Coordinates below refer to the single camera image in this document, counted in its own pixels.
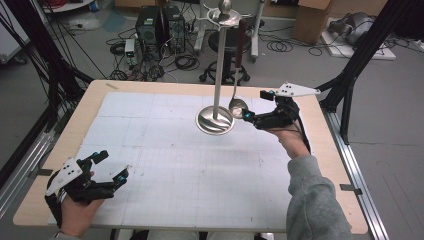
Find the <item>black computer tower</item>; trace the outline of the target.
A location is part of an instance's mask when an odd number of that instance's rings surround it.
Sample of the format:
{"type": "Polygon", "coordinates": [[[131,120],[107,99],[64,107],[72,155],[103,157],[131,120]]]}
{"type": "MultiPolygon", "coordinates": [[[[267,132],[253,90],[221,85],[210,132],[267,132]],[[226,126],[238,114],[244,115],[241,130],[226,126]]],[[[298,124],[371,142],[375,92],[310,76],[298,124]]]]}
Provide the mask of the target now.
{"type": "Polygon", "coordinates": [[[165,6],[164,30],[167,44],[172,53],[183,53],[185,51],[185,19],[177,6],[165,6]]]}
{"type": "Polygon", "coordinates": [[[143,6],[138,15],[135,29],[142,44],[158,50],[164,39],[160,7],[143,6]]]}

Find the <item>white grid mat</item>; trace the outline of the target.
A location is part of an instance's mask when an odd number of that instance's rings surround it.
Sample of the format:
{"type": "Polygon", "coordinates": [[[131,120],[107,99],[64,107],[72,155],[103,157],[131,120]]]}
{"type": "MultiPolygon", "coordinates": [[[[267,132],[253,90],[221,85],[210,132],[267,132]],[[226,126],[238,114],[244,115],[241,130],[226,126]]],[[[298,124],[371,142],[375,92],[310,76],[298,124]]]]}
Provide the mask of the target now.
{"type": "MultiPolygon", "coordinates": [[[[254,123],[238,121],[224,135],[202,132],[196,115],[207,96],[108,93],[75,159],[106,150],[91,167],[97,183],[114,182],[95,220],[104,226],[202,230],[285,229],[289,161],[254,123]]],[[[255,115],[274,101],[251,99],[255,115]]]]}

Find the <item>person's right hand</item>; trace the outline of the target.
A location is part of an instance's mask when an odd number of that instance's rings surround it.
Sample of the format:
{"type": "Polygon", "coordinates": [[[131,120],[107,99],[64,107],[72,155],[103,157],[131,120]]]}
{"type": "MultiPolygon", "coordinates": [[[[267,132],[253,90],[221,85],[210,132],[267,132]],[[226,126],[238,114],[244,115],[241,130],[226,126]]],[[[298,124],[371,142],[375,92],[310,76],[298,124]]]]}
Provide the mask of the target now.
{"type": "Polygon", "coordinates": [[[278,141],[291,159],[308,156],[310,154],[310,151],[304,142],[302,130],[300,129],[297,121],[284,128],[269,129],[268,133],[273,134],[278,138],[278,141]]]}

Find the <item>tall cardboard box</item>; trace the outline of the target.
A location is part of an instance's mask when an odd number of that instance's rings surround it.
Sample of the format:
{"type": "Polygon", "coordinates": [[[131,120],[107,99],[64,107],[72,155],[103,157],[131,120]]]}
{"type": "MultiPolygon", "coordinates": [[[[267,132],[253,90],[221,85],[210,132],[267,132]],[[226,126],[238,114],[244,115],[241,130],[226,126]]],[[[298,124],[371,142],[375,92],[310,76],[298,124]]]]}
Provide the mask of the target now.
{"type": "Polygon", "coordinates": [[[329,17],[364,12],[377,16],[388,0],[299,0],[293,38],[315,44],[327,25],[329,17]]]}

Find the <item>person's left hand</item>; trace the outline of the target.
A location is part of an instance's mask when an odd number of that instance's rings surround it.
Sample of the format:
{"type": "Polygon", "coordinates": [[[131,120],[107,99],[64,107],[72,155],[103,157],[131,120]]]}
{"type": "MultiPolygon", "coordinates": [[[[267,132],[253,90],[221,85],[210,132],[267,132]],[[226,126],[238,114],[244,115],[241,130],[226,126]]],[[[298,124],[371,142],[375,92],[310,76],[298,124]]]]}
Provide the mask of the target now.
{"type": "Polygon", "coordinates": [[[61,203],[62,224],[54,236],[59,240],[82,240],[90,228],[94,216],[104,199],[93,200],[91,203],[74,202],[66,196],[61,203]]]}

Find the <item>metal ladle with brown handle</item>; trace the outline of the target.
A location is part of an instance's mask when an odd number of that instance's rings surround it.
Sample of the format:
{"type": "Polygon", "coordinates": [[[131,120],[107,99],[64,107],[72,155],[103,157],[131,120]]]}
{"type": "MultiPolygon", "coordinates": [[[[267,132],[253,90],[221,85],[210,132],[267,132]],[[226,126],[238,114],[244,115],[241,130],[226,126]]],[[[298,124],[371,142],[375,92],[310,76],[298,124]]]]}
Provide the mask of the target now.
{"type": "Polygon", "coordinates": [[[246,28],[246,21],[244,19],[241,19],[238,25],[237,47],[236,47],[236,55],[235,55],[235,82],[233,87],[233,94],[229,102],[229,111],[232,114],[232,116],[236,119],[241,119],[242,111],[244,109],[247,109],[247,104],[242,99],[238,99],[236,97],[238,80],[240,79],[240,70],[241,70],[243,46],[244,46],[244,39],[245,39],[245,28],[246,28]]]}

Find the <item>white metal leg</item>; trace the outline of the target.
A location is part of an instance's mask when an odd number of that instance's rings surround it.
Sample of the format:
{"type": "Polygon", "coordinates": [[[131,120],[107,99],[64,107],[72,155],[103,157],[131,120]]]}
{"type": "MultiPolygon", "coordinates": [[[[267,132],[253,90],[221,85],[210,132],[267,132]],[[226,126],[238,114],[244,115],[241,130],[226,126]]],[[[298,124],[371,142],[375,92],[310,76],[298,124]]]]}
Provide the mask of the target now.
{"type": "Polygon", "coordinates": [[[264,5],[265,5],[265,0],[259,0],[258,9],[255,16],[255,25],[253,28],[253,33],[251,35],[250,56],[251,56],[251,61],[253,63],[256,62],[259,56],[259,29],[260,29],[260,22],[261,22],[264,5]]]}
{"type": "Polygon", "coordinates": [[[206,17],[206,12],[205,12],[204,3],[205,3],[205,0],[199,0],[199,15],[197,17],[199,27],[197,31],[195,44],[194,44],[194,51],[196,54],[199,54],[202,50],[204,35],[205,35],[204,19],[206,17]]]}

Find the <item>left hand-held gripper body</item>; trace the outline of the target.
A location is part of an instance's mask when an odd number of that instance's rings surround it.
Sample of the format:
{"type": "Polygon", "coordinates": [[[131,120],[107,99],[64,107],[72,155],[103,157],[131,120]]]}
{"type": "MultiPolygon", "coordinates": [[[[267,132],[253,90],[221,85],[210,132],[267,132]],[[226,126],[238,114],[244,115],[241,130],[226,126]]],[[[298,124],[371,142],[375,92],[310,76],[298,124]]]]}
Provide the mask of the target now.
{"type": "Polygon", "coordinates": [[[57,197],[59,191],[64,190],[74,202],[90,203],[93,200],[112,198],[115,192],[114,182],[97,183],[91,179],[91,167],[95,164],[91,155],[85,159],[68,158],[48,181],[45,197],[57,197]]]}

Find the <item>black frame post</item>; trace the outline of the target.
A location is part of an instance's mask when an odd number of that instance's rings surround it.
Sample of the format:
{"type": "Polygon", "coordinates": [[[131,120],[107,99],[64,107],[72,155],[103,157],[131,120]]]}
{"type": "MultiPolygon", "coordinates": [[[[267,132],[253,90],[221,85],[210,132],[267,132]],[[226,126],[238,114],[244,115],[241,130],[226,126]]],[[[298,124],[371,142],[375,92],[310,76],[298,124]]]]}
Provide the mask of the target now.
{"type": "Polygon", "coordinates": [[[338,104],[343,102],[339,134],[347,145],[350,144],[348,129],[356,80],[408,8],[417,1],[388,0],[341,73],[332,80],[318,86],[321,92],[329,90],[327,96],[320,101],[320,106],[327,112],[335,113],[338,104]]]}
{"type": "Polygon", "coordinates": [[[47,129],[50,130],[58,122],[60,107],[66,103],[75,104],[84,95],[85,90],[77,79],[90,84],[93,78],[64,59],[30,0],[3,1],[37,50],[38,55],[35,55],[12,25],[0,14],[0,23],[30,58],[39,78],[48,85],[48,107],[44,115],[47,129]]]}

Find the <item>metal utensil stand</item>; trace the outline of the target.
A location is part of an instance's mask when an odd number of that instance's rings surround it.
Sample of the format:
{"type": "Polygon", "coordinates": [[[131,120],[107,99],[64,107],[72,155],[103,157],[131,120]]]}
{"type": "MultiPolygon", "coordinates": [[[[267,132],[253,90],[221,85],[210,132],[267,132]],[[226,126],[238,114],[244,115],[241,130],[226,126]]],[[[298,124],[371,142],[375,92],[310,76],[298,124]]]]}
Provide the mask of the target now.
{"type": "Polygon", "coordinates": [[[217,76],[215,80],[214,101],[212,106],[203,107],[196,115],[197,127],[204,133],[210,135],[222,135],[230,132],[235,124],[236,118],[232,116],[228,107],[220,105],[224,50],[226,43],[226,32],[231,27],[237,27],[242,15],[232,9],[231,0],[219,0],[217,8],[209,8],[206,19],[218,27],[219,45],[217,57],[217,76]]]}

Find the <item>grey bag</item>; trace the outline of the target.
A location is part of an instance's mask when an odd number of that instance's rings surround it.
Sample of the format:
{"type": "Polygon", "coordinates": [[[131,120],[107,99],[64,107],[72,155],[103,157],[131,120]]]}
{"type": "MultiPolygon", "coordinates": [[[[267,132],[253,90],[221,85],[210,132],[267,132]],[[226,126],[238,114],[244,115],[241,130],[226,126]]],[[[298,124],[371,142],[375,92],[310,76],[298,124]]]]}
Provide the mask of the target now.
{"type": "Polygon", "coordinates": [[[370,30],[374,19],[363,12],[347,13],[341,19],[331,21],[327,28],[329,33],[337,33],[348,44],[358,44],[370,30]]]}

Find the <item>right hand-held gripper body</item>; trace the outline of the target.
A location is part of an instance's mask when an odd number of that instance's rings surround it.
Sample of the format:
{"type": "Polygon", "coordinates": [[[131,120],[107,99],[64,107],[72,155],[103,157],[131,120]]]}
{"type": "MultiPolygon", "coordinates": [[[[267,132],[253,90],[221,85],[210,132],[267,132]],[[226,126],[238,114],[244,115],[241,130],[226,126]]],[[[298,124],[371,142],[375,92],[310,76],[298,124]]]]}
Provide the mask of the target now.
{"type": "Polygon", "coordinates": [[[294,97],[318,95],[319,89],[309,88],[289,82],[283,83],[275,92],[276,107],[269,113],[255,115],[254,127],[260,130],[284,128],[299,118],[300,108],[293,100],[294,97]]]}

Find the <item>black round stool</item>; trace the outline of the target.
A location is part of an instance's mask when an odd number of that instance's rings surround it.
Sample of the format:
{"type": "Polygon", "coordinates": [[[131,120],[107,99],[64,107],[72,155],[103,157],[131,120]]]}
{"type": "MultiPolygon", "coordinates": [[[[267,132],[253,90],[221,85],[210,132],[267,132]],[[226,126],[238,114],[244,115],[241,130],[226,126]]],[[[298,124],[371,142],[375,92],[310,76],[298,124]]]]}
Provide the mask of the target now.
{"type": "MultiPolygon", "coordinates": [[[[236,29],[230,29],[226,32],[226,43],[224,50],[222,84],[232,85],[235,81],[235,56],[237,50],[238,33],[236,29]]],[[[214,32],[208,38],[209,47],[217,52],[219,45],[219,33],[214,32]]],[[[205,82],[207,78],[212,81],[216,80],[216,65],[217,62],[213,61],[199,76],[200,82],[205,82]]]]}

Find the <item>small power supply box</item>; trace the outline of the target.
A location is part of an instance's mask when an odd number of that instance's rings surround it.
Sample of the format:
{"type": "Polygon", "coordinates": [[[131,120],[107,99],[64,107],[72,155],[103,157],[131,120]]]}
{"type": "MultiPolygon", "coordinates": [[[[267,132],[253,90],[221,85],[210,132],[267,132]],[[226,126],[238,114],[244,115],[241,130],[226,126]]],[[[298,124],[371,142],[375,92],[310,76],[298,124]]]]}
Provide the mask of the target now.
{"type": "Polygon", "coordinates": [[[130,66],[134,66],[137,64],[136,43],[134,39],[127,39],[125,41],[124,53],[126,56],[127,63],[130,66]]]}

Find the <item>aluminium rail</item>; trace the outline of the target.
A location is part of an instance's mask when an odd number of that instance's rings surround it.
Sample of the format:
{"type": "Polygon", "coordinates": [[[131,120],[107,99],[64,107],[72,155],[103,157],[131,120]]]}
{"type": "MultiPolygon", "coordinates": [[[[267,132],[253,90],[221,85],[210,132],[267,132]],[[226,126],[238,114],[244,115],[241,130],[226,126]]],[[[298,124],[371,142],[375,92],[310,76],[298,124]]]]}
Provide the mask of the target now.
{"type": "Polygon", "coordinates": [[[349,143],[345,143],[341,130],[341,121],[336,113],[323,111],[328,127],[341,156],[341,161],[350,180],[350,188],[355,194],[362,214],[368,226],[368,232],[374,240],[390,240],[386,228],[372,199],[368,185],[363,177],[359,164],[349,143]]]}
{"type": "Polygon", "coordinates": [[[3,187],[0,188],[0,219],[6,214],[13,200],[30,179],[30,176],[41,163],[41,160],[46,156],[54,139],[54,133],[42,132],[23,151],[23,156],[18,158],[19,162],[17,166],[11,171],[11,175],[3,187]]]}

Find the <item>white floor board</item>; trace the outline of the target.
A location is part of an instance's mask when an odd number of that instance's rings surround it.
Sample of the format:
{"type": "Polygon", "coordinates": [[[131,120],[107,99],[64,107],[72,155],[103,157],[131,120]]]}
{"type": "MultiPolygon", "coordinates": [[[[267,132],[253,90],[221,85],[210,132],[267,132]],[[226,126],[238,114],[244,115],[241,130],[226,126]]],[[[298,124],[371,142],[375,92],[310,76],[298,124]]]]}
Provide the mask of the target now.
{"type": "MultiPolygon", "coordinates": [[[[321,40],[332,57],[351,58],[355,53],[353,46],[349,45],[337,34],[323,32],[321,34],[321,40]]],[[[372,59],[394,61],[396,56],[389,48],[382,44],[375,52],[372,59]]]]}

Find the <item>round white table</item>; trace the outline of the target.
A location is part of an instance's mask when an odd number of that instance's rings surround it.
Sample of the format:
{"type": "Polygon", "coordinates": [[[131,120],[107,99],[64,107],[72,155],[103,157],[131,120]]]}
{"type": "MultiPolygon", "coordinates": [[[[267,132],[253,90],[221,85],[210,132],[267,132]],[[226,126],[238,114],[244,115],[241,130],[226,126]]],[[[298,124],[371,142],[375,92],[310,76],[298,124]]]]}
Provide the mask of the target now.
{"type": "Polygon", "coordinates": [[[61,13],[88,7],[93,0],[40,0],[45,13],[61,13]]]}

